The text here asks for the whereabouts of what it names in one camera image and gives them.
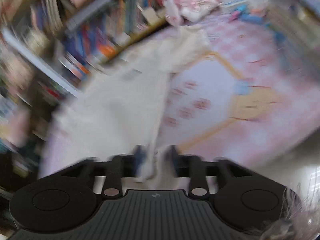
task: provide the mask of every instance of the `tiled floor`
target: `tiled floor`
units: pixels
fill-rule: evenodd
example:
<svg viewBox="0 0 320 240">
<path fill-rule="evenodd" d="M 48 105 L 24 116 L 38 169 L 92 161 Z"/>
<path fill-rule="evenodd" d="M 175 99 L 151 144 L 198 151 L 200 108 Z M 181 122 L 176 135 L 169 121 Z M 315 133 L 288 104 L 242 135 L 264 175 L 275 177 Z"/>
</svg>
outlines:
<svg viewBox="0 0 320 240">
<path fill-rule="evenodd" d="M 253 169 L 293 190 L 301 183 L 301 193 L 312 194 L 320 188 L 320 130 L 281 158 Z"/>
</svg>

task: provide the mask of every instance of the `logo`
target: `logo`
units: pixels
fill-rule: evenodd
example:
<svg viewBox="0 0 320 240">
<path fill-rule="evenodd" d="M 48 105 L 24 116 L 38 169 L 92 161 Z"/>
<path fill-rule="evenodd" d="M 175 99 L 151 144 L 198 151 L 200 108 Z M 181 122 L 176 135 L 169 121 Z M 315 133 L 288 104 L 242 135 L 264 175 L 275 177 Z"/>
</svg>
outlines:
<svg viewBox="0 0 320 240">
<path fill-rule="evenodd" d="M 155 193 L 155 194 L 153 194 L 152 196 L 153 196 L 154 198 L 158 198 L 158 197 L 160 197 L 160 194 Z"/>
</svg>

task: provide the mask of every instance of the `black disc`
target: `black disc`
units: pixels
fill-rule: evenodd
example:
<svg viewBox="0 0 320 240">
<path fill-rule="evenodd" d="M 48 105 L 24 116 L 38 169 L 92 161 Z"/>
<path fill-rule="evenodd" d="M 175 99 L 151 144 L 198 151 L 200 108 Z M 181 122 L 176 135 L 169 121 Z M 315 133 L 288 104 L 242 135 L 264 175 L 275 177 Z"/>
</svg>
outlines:
<svg viewBox="0 0 320 240">
<path fill-rule="evenodd" d="M 9 208 L 19 228 L 49 233 L 82 224 L 96 204 L 95 194 L 81 180 L 53 175 L 18 190 Z"/>
<path fill-rule="evenodd" d="M 243 231 L 261 229 L 265 222 L 279 219 L 286 187 L 260 175 L 230 180 L 214 197 L 218 215 Z"/>
</svg>

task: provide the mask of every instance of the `pink toy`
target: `pink toy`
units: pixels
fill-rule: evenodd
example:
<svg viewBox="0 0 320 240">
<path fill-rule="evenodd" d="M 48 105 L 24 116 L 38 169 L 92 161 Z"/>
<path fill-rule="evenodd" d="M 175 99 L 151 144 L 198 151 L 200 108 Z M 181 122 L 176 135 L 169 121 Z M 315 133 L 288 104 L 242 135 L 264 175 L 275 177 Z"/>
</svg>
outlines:
<svg viewBox="0 0 320 240">
<path fill-rule="evenodd" d="M 220 0 L 165 0 L 166 19 L 174 26 L 181 25 L 183 18 L 198 22 L 218 6 Z"/>
</svg>

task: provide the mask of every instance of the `beige fabric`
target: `beige fabric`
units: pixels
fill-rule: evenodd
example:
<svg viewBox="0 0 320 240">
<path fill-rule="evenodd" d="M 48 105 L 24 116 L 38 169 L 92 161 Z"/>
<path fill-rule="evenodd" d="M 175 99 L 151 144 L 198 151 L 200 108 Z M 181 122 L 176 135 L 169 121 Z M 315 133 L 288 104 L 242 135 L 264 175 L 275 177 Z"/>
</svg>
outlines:
<svg viewBox="0 0 320 240">
<path fill-rule="evenodd" d="M 176 37 L 150 40 L 126 52 L 111 75 L 96 73 L 84 94 L 58 116 L 69 141 L 59 168 L 86 157 L 106 160 L 145 145 L 148 160 L 140 174 L 142 179 L 152 175 L 170 73 L 182 71 L 208 49 L 199 26 L 179 27 Z"/>
</svg>

